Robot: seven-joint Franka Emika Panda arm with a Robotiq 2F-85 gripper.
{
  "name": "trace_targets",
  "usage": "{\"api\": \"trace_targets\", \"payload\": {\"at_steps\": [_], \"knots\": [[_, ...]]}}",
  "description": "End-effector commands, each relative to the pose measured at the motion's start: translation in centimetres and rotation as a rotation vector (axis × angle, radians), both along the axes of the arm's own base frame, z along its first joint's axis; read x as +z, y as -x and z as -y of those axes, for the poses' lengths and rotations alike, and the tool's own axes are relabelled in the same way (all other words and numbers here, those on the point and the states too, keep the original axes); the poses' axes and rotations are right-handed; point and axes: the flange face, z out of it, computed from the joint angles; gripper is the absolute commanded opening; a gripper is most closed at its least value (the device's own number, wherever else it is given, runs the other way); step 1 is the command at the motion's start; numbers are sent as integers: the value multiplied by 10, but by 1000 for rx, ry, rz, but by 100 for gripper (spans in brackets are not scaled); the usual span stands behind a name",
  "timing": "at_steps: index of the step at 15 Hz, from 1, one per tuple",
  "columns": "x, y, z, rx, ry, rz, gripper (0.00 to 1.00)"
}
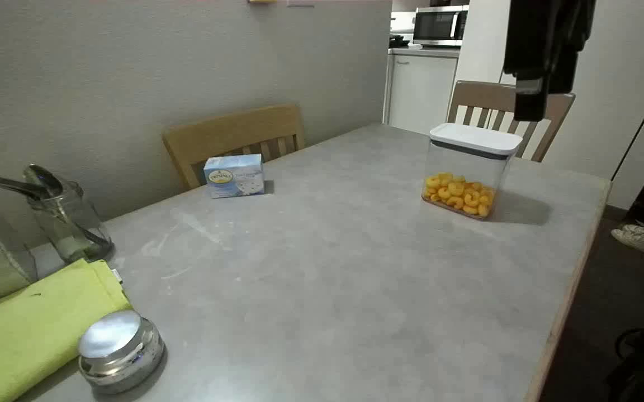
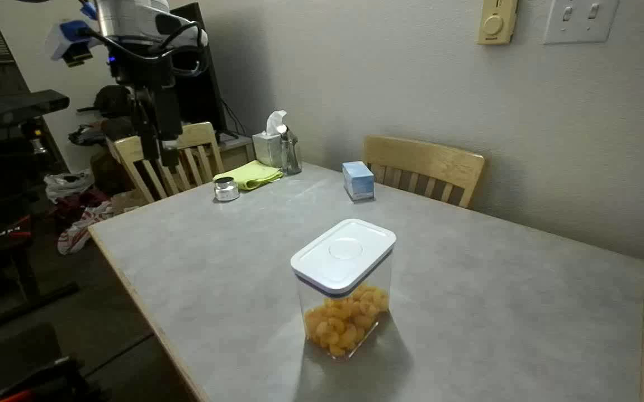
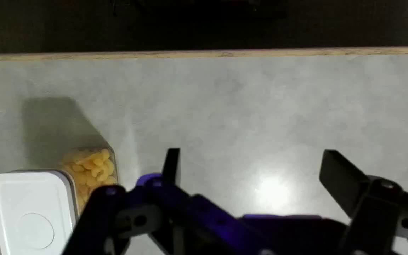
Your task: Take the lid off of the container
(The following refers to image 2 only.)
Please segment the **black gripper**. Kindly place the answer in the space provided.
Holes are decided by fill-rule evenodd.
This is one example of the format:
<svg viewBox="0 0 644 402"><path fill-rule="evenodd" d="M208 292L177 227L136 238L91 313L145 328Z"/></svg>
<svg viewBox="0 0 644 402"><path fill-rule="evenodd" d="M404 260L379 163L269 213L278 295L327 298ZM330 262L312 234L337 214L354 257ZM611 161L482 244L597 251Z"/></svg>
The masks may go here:
<svg viewBox="0 0 644 402"><path fill-rule="evenodd" d="M110 71L127 90L130 117L141 137L143 156L167 168L180 163L181 111L167 53L148 53L141 42L117 42Z"/></svg>

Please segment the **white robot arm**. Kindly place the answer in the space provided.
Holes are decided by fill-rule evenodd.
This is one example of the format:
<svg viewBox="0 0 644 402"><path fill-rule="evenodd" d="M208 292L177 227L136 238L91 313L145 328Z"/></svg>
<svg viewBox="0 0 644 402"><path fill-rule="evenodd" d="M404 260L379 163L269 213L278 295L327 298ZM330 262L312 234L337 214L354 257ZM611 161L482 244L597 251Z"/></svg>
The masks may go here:
<svg viewBox="0 0 644 402"><path fill-rule="evenodd" d="M97 39L110 51L110 71L127 90L143 156L180 163L181 111L177 80L207 70L207 30L170 12L167 0L94 0Z"/></svg>

